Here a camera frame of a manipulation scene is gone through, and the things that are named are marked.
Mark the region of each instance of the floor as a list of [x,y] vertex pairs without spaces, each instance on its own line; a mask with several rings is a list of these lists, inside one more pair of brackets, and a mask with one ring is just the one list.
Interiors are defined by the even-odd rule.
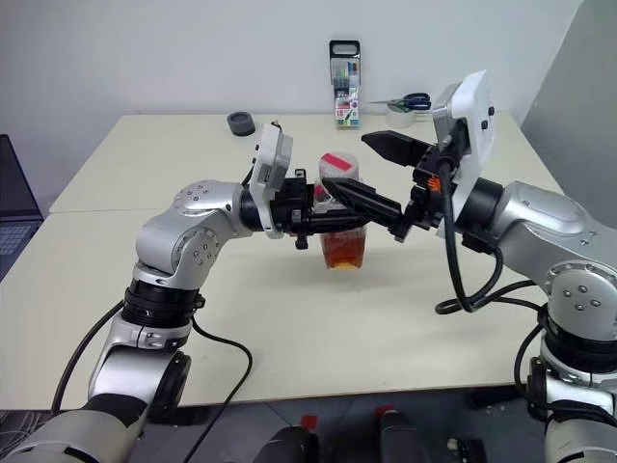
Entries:
[[[491,463],[544,461],[544,426],[532,420],[520,399],[471,410],[466,392],[416,392],[307,398],[229,406],[192,461],[252,462],[281,428],[317,417],[324,461],[375,462],[375,411],[393,406],[417,427],[433,463],[460,461],[447,450],[448,437],[480,438]],[[202,426],[149,425],[130,463],[181,462]]]

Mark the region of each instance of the table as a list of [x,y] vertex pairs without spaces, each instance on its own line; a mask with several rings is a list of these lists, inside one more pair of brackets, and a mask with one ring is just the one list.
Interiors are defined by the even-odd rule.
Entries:
[[[435,143],[430,116],[418,119],[400,131]],[[160,209],[196,180],[240,181],[251,167],[261,125],[274,120],[294,138],[291,169],[306,169],[312,179],[317,177],[319,156],[348,151],[358,157],[361,176],[379,193],[402,203],[409,198],[410,168],[385,161],[360,140],[363,133],[388,129],[383,116],[363,117],[360,131],[337,130],[328,115],[255,116],[257,132],[235,137],[224,115],[138,115],[120,118],[50,211]],[[557,187],[509,113],[496,113],[496,133],[494,153],[502,161],[493,166],[491,179],[508,182],[519,177]]]

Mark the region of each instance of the robotic arm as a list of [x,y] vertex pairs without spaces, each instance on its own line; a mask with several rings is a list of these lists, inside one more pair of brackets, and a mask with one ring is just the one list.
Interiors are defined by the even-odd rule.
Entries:
[[[485,100],[470,117],[453,117],[458,91],[446,90],[434,111],[437,146],[391,131],[362,137],[387,160],[415,168],[416,184],[404,212],[399,203],[354,180],[331,178],[324,184],[346,207],[387,227],[398,241],[412,225],[447,234],[443,196],[454,189],[455,200],[463,186],[459,207],[456,201],[450,206],[463,244],[487,254],[498,250],[505,265],[528,277],[549,300],[539,316],[540,356],[531,361],[523,391],[532,416],[548,423],[546,461],[616,461],[617,231],[556,193],[517,181],[503,188],[477,178],[473,159],[482,153],[474,151],[482,144],[473,140],[481,140],[478,131],[491,128],[494,111]],[[478,113],[489,118],[480,123],[473,118]],[[471,189],[466,177],[473,180]],[[469,312],[477,310],[458,299]]]
[[487,254],[499,249],[507,266],[549,298],[526,390],[534,417],[549,423],[547,462],[615,461],[617,231],[555,193],[478,178],[492,147],[494,113],[481,77],[468,77],[440,98],[436,146],[389,131],[362,137],[387,160],[415,168],[404,211],[367,185],[333,178],[324,184],[347,210],[314,213],[304,171],[284,177],[291,139],[275,123],[264,127],[250,186],[204,180],[182,189],[139,232],[139,260],[94,369],[88,403],[47,423],[7,462],[125,461],[148,417],[165,416],[179,403],[190,366],[179,348],[203,306],[199,290],[230,239],[286,232],[306,249],[310,234],[368,221],[398,241],[413,225],[447,235],[443,194],[449,189],[463,244]]
[[164,418],[180,401],[191,361],[179,349],[203,307],[200,288],[230,239],[290,233],[306,249],[310,234],[368,222],[344,209],[313,212],[305,172],[285,178],[291,139],[276,123],[264,127],[258,151],[250,186],[195,182],[141,228],[133,279],[94,368],[88,403],[51,420],[7,462],[126,461],[147,419]]

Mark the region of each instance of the black power cord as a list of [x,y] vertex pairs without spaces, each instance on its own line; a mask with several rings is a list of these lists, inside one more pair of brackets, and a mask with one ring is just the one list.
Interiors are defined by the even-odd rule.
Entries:
[[86,336],[84,336],[81,342],[79,342],[79,345],[77,345],[77,348],[73,352],[73,355],[70,356],[67,366],[65,367],[65,370],[60,377],[58,386],[56,387],[56,394],[54,394],[54,399],[51,402],[52,417],[56,417],[60,414],[60,407],[62,405],[62,399],[65,395],[65,390],[67,389],[68,380],[70,379],[70,376],[72,375],[73,370],[75,369],[75,366],[77,365],[77,362],[81,357],[81,354],[84,353],[84,350],[86,350],[86,347],[88,347],[88,344],[91,340],[93,340],[96,333],[98,333],[98,331],[105,325],[105,323],[107,323],[116,313],[118,313],[122,307],[124,307],[124,301],[119,301],[118,304],[116,304],[108,313],[106,313],[98,320],[98,322],[90,329],[90,331],[86,333]]
[[223,404],[217,411],[214,418],[201,432],[200,437],[198,437],[197,441],[195,441],[195,444],[191,447],[187,455],[184,457],[184,460],[183,460],[184,463],[188,463],[191,460],[191,458],[193,457],[197,449],[200,447],[201,442],[203,442],[203,439],[205,439],[205,436],[207,436],[207,434],[210,432],[212,427],[214,427],[214,424],[217,422],[217,420],[221,418],[221,415],[223,415],[223,412],[225,411],[225,409],[227,408],[227,406],[229,405],[229,403],[231,402],[235,394],[238,392],[240,387],[244,384],[246,379],[249,377],[249,374],[251,373],[251,369],[253,368],[253,354],[247,347],[242,345],[240,342],[236,342],[235,340],[226,340],[225,338],[220,338],[218,336],[211,335],[202,329],[202,327],[198,324],[197,320],[194,317],[192,317],[191,320],[193,321],[193,329],[197,331],[200,335],[202,335],[204,338],[208,340],[214,340],[216,342],[221,342],[227,345],[232,345],[233,347],[237,347],[238,349],[240,349],[242,352],[246,354],[247,359],[249,359],[249,362],[247,364],[247,369],[245,370],[244,374],[242,375],[238,383],[231,390],[228,397],[225,399],[225,402],[223,402]]
[[465,312],[475,312],[474,308],[463,287],[463,279],[461,277],[461,269],[459,267],[459,258],[456,254],[456,224],[454,221],[454,207],[452,206],[452,187],[450,185],[450,175],[452,174],[452,166],[447,161],[440,164],[440,184],[442,188],[442,207],[443,207],[443,234],[445,238],[445,253],[447,255],[447,266],[450,272],[450,279],[454,286],[454,293],[458,305]]
[[452,188],[450,185],[450,175],[452,173],[452,167],[448,161],[443,161],[439,168],[440,184],[442,188],[442,207],[443,207],[443,234],[445,238],[445,253],[447,255],[447,265],[450,272],[450,279],[454,286],[454,292],[456,299],[448,299],[443,301],[435,307],[435,312],[444,315],[450,313],[456,313],[460,310],[473,313],[478,309],[486,306],[491,302],[500,302],[504,304],[515,304],[518,306],[528,307],[536,312],[541,310],[540,306],[523,299],[516,299],[512,297],[502,297],[504,294],[520,289],[522,287],[534,286],[535,284],[531,280],[524,280],[512,285],[508,285],[495,291],[492,294],[488,292],[493,289],[496,282],[501,276],[503,270],[503,254],[499,248],[495,248],[493,254],[495,256],[495,270],[489,281],[483,285],[472,296],[467,297],[465,288],[463,287],[463,280],[461,277],[461,269],[459,267],[458,255],[456,252],[456,224],[454,220],[454,207],[452,206]]
[[244,179],[242,180],[242,182],[240,183],[242,186],[247,186],[249,184],[249,181],[251,181],[251,177],[253,176],[253,168],[255,166],[257,159],[254,157],[253,158],[253,166],[251,166],[251,169],[249,169],[249,172],[246,174],[246,176],[244,177]]

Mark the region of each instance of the white table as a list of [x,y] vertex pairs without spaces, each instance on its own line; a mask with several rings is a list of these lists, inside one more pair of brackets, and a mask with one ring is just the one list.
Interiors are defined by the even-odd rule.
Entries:
[[[427,115],[418,118],[401,132],[434,143],[432,120]],[[294,138],[291,169],[306,169],[312,179],[323,153],[349,151],[360,161],[361,176],[379,193],[402,203],[409,198],[411,170],[385,161],[360,140],[363,133],[388,129],[382,116],[364,116],[360,131],[337,130],[329,115],[255,116],[255,134],[235,137],[224,115],[139,115],[118,121],[50,211],[160,209],[196,180],[240,181],[251,167],[261,125],[273,120]],[[496,131],[499,161],[490,171],[491,179],[507,182],[519,177],[557,188],[509,113],[496,114]]]
[[[328,119],[307,117],[305,126],[320,118]],[[286,126],[299,129],[301,117],[289,119],[296,125]],[[165,120],[174,127],[167,133],[184,140],[186,148],[191,145],[187,139],[191,130],[181,121],[194,127],[215,118],[123,118],[101,146],[118,138],[125,145],[139,146],[140,137],[150,130],[135,129],[134,137],[130,137],[128,126],[151,123],[151,129],[159,128],[152,133],[160,134],[165,131]],[[115,135],[118,127],[122,137]],[[501,182],[519,178],[558,189],[509,116],[500,115],[497,128],[500,138],[496,156],[489,162],[485,177]],[[295,136],[294,156],[300,152],[308,159],[305,143],[315,146],[317,142],[309,138],[309,133]],[[390,166],[375,154],[371,157],[368,152],[356,151],[359,142],[352,143],[347,134],[342,137],[345,142],[332,150],[357,152],[362,175],[379,187],[378,191],[400,201],[407,198],[409,171]],[[236,143],[252,147],[249,141]],[[88,174],[94,169],[91,164],[98,163],[101,170],[114,164],[106,164],[100,150],[77,178],[88,175],[94,181]],[[145,151],[133,152],[146,156]],[[242,155],[248,159],[251,154]],[[313,164],[319,154],[321,150],[310,156]],[[158,167],[149,165],[147,170],[158,172],[159,180],[164,175],[157,169],[168,166],[168,158],[178,162],[177,170],[169,173],[177,183],[169,186],[170,195],[196,177],[210,177],[207,166],[201,169],[205,173],[197,176],[180,154],[153,157]],[[237,164],[238,169],[245,167],[244,163]],[[294,164],[300,165],[297,158]],[[137,191],[146,186],[147,194],[127,197],[131,206],[145,210],[52,214],[0,285],[0,409],[49,407],[75,345],[94,321],[121,299],[129,284],[137,230],[157,212],[151,209],[167,206],[171,196],[167,198],[142,184],[148,183],[148,176],[139,172],[136,166],[141,163],[135,159],[126,157],[123,165],[127,170],[132,166],[133,176],[120,172],[117,177],[97,180],[98,186],[110,182],[114,188],[108,190],[109,195],[95,194],[91,208],[120,207],[127,189]],[[226,179],[242,174],[244,170],[235,176],[229,172]],[[129,181],[131,177],[136,179],[134,183]],[[68,194],[74,188],[75,182],[58,204],[68,200],[77,204],[79,195]],[[460,255],[471,292],[488,277],[493,260],[463,249]],[[505,271],[502,282],[518,278]],[[364,266],[356,272],[326,270],[316,238],[309,240],[309,250],[303,253],[294,249],[288,237],[269,240],[263,233],[256,233],[231,241],[202,293],[206,297],[206,306],[198,315],[202,326],[246,343],[255,354],[255,371],[236,400],[510,383],[517,348],[535,320],[531,311],[504,305],[475,314],[435,315],[435,303],[452,295],[443,242],[433,232],[413,230],[407,242],[399,245],[375,225],[368,230]],[[538,290],[530,289],[523,296],[542,301]],[[88,377],[105,336],[101,333],[96,337],[75,370],[65,397],[66,407],[85,401]],[[244,370],[244,356],[196,333],[183,350],[191,355],[193,364],[181,403],[221,402]],[[534,351],[537,345],[529,350]]]

